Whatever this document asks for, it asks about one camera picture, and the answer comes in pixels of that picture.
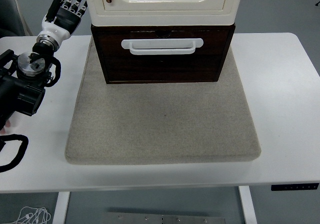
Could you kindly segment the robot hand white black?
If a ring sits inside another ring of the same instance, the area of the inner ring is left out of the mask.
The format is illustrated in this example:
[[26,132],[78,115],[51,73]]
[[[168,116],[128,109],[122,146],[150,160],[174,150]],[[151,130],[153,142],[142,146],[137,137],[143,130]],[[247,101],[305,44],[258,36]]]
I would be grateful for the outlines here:
[[38,42],[47,42],[58,49],[79,26],[88,7],[82,0],[53,0],[42,21]]

